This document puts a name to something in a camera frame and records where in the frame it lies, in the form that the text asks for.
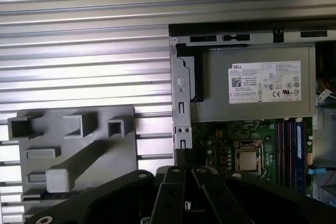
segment barcode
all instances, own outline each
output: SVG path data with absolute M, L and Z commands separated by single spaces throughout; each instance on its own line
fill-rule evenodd
M 242 86 L 241 85 L 241 77 L 233 77 L 231 79 L 231 81 L 232 81 L 232 87 L 233 88 L 239 88 L 239 87 Z

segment connector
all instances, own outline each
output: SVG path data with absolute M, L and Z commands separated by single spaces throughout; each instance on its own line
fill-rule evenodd
M 325 173 L 327 169 L 325 168 L 310 168 L 308 169 L 308 174 L 309 175 L 315 175 L 315 174 L 320 174 L 320 173 Z
M 313 164 L 313 154 L 312 153 L 307 153 L 306 154 L 306 163 L 307 163 L 307 165 L 312 165 Z

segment motherboard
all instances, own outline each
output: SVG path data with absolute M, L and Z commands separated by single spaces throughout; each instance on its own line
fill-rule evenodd
M 204 164 L 225 175 L 248 172 L 302 194 L 312 162 L 312 120 L 266 119 L 192 124 L 193 147 Z

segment white label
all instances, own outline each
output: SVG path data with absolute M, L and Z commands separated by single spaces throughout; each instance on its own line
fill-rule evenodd
M 298 158 L 302 158 L 302 150 L 301 150 L 301 127 L 297 126 L 296 130 L 298 131 Z
M 331 93 L 332 92 L 329 89 L 325 89 L 317 98 L 317 103 L 323 102 Z
M 228 82 L 230 104 L 301 101 L 299 61 L 232 64 Z

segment corrugated metal surface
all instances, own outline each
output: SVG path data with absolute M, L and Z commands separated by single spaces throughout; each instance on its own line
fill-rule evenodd
M 0 0 L 0 200 L 20 221 L 6 120 L 35 108 L 134 104 L 139 166 L 172 163 L 167 25 L 336 14 L 336 0 Z

